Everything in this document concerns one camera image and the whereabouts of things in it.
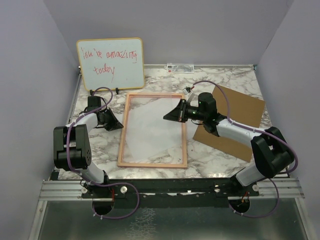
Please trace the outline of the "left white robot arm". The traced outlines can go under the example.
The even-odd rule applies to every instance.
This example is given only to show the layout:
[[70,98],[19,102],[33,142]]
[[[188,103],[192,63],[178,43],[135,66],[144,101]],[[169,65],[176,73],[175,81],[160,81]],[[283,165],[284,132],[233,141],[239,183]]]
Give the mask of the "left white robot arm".
[[74,122],[53,130],[55,167],[77,174],[88,185],[93,185],[97,196],[106,197],[111,190],[109,178],[93,163],[89,133],[96,128],[110,132],[123,127],[102,97],[89,96],[87,107]]

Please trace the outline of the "brown cardboard backing board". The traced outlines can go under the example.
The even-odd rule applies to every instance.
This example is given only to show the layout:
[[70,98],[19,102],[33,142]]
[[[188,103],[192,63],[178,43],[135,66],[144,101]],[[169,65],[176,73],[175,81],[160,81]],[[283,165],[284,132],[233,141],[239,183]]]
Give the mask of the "brown cardboard backing board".
[[246,128],[260,127],[265,102],[223,86],[215,87],[212,95],[217,112],[223,116],[229,115],[230,120],[225,119],[218,124],[218,136],[199,125],[193,139],[249,163],[253,155],[251,138],[255,132]]

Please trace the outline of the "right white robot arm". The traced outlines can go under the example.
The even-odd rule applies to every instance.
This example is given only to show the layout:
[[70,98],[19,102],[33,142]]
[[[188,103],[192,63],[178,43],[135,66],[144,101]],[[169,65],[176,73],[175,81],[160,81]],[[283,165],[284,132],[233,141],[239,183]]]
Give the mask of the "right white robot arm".
[[198,105],[192,106],[186,99],[181,99],[163,119],[180,123],[188,120],[201,121],[209,134],[231,139],[251,148],[253,163],[231,178],[229,189],[234,195],[242,195],[254,182],[273,178],[295,160],[278,128],[254,128],[232,121],[218,112],[216,100],[209,92],[201,93],[197,101]]

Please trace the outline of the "pink wooden photo frame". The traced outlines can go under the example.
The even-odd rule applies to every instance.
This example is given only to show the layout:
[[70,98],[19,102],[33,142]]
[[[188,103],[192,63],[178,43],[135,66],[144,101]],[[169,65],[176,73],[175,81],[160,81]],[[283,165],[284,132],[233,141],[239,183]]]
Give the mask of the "pink wooden photo frame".
[[186,124],[183,123],[181,125],[181,164],[165,164],[165,163],[131,163],[131,162],[123,162],[124,150],[125,150],[125,140],[129,119],[129,110],[131,104],[131,98],[169,98],[169,99],[183,99],[183,93],[164,93],[164,92],[128,92],[126,94],[125,107],[123,112],[123,128],[120,137],[120,144],[118,150],[118,159],[117,166],[118,167],[128,167],[128,168],[173,168],[173,169],[185,169],[188,166],[187,161],[187,127]]

